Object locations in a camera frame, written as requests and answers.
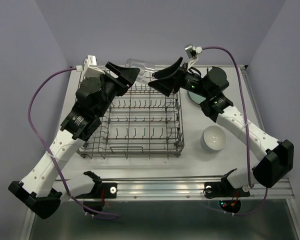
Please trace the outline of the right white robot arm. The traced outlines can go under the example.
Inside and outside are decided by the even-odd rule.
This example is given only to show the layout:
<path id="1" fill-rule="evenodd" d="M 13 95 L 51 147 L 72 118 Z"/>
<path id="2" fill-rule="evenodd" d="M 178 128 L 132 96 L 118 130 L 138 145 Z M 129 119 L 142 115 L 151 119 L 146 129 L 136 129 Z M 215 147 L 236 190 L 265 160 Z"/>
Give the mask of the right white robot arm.
<path id="1" fill-rule="evenodd" d="M 154 72 L 148 85 L 166 97 L 180 89 L 203 97 L 199 104 L 203 114 L 237 137 L 245 144 L 247 153 L 253 153 L 258 160 L 255 166 L 248 164 L 246 169 L 229 171 L 211 191 L 232 195 L 247 185 L 272 188 L 293 168 L 293 143 L 268 135 L 235 107 L 223 93 L 229 82 L 222 68 L 213 66 L 207 69 L 205 76 L 200 76 L 188 71 L 188 64 L 182 61 L 180 57 L 171 66 Z"/>

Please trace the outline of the clear glass cup back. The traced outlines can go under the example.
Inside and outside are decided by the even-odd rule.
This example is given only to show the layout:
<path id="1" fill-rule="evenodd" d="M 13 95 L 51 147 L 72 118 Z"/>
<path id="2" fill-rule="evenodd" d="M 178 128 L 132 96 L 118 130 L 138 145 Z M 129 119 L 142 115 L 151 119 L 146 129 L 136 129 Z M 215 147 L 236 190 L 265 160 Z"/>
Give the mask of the clear glass cup back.
<path id="1" fill-rule="evenodd" d="M 126 68 L 139 68 L 136 81 L 147 85 L 151 81 L 152 74 L 156 71 L 155 64 L 150 61 L 129 58 L 125 63 Z"/>

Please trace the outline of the light green flower plate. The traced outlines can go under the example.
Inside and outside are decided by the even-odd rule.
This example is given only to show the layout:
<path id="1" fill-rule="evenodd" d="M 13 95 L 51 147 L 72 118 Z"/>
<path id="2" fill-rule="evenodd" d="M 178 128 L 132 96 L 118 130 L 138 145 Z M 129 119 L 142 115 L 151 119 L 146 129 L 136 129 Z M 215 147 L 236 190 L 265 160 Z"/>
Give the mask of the light green flower plate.
<path id="1" fill-rule="evenodd" d="M 187 92 L 187 97 L 188 97 L 188 99 L 190 100 L 190 102 L 191 102 L 194 106 L 196 106 L 196 107 L 198 107 L 198 108 L 201 107 L 201 106 L 200 106 L 200 103 L 202 103 L 203 101 L 206 100 L 205 97 L 200 96 L 200 95 L 195 94 L 195 93 L 190 92 L 190 91 Z"/>

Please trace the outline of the white ribbed bowl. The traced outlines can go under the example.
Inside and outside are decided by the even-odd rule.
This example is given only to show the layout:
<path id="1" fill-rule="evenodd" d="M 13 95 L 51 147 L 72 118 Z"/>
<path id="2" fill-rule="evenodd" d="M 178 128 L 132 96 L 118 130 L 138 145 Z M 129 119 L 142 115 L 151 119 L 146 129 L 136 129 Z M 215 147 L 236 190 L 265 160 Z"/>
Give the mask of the white ribbed bowl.
<path id="1" fill-rule="evenodd" d="M 227 137 L 224 130 L 216 125 L 207 127 L 200 138 L 201 147 L 211 152 L 221 151 L 226 143 Z"/>

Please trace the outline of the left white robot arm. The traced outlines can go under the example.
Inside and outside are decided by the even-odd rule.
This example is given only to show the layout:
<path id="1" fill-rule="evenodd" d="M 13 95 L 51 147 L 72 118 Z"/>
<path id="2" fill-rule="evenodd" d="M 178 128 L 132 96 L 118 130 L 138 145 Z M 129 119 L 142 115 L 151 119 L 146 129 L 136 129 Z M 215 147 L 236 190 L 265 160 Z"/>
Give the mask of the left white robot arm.
<path id="1" fill-rule="evenodd" d="M 30 127 L 45 148 L 36 166 L 8 190 L 41 219 L 53 215 L 59 206 L 78 196 L 104 198 L 102 179 L 92 171 L 66 180 L 62 169 L 101 126 L 102 118 L 116 97 L 123 96 L 137 80 L 140 69 L 122 67 L 108 62 L 107 71 L 85 60 L 83 65 L 66 71 L 81 72 L 83 79 L 75 92 L 75 103 L 65 117 L 52 143 L 48 145 L 34 124 Z"/>

